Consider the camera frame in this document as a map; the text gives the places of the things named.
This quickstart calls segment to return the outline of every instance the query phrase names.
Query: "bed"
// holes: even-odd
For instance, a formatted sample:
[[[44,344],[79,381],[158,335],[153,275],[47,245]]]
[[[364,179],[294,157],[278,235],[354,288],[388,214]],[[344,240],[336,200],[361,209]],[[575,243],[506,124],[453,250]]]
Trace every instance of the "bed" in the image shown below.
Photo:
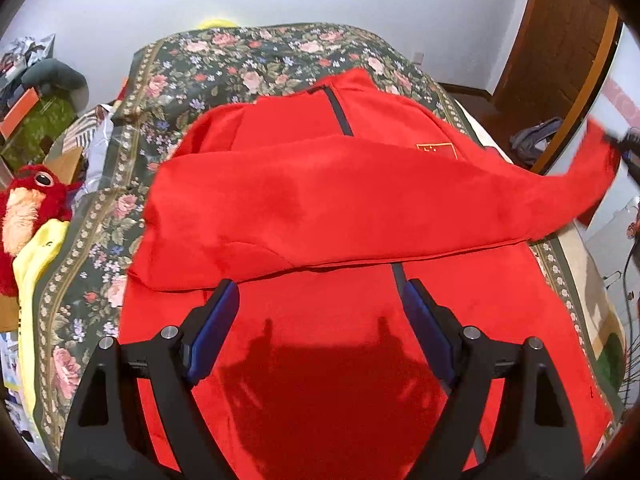
[[[290,94],[354,67],[365,68],[381,90],[414,99],[478,144],[499,150],[433,79],[359,28],[307,23],[193,30],[135,55],[98,190],[79,202],[34,294],[33,415],[53,463],[82,370],[102,337],[118,335],[126,271],[145,228],[142,211],[158,165],[206,110]],[[530,248],[574,320],[596,394],[618,419],[623,331],[597,272],[590,272],[592,260],[572,226]],[[613,431],[611,424],[603,444]]]

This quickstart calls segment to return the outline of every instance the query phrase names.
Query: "blue gripper pad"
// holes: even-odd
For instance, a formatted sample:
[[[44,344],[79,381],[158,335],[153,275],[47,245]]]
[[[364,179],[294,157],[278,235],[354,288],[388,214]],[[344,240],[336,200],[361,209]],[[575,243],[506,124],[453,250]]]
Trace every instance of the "blue gripper pad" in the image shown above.
[[[428,304],[411,282],[404,286],[402,306],[429,368],[437,378],[452,388],[456,378],[453,349]]]
[[[238,286],[228,282],[191,347],[191,361],[186,373],[189,383],[196,384],[211,373],[239,307]]]

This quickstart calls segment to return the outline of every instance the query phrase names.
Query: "metal screw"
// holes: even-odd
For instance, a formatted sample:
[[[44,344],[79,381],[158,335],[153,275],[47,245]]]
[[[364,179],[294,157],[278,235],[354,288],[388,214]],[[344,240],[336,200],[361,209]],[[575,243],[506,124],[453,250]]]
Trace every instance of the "metal screw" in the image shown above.
[[[482,332],[480,332],[475,326],[465,326],[465,329],[462,331],[467,339],[478,339]]]
[[[178,327],[173,325],[165,326],[160,335],[165,339],[173,339],[178,335]]]
[[[545,347],[542,341],[540,341],[540,339],[538,339],[537,337],[529,338],[529,346],[534,350],[542,350]]]
[[[106,350],[107,348],[111,348],[112,345],[113,345],[113,337],[109,337],[109,336],[103,337],[102,339],[100,339],[100,342],[98,343],[98,346],[103,350]]]

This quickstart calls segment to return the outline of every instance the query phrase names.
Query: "wooden door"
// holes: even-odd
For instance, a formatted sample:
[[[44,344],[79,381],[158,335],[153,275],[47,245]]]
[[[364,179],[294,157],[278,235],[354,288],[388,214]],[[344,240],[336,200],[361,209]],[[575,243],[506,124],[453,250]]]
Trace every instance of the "wooden door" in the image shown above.
[[[528,7],[493,99],[523,128],[567,116],[598,51],[609,1],[529,0]]]

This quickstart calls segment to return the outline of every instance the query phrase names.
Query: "jacket sleeve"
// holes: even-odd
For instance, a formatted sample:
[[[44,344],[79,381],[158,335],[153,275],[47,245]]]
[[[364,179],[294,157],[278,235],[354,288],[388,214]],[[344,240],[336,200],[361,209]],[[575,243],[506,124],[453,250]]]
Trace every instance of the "jacket sleeve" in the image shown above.
[[[247,104],[226,105],[202,114],[190,127],[172,158],[231,149]]]
[[[599,200],[618,162],[594,123],[562,176],[339,136],[181,155],[158,172],[130,272],[154,290],[192,290],[537,240]]]

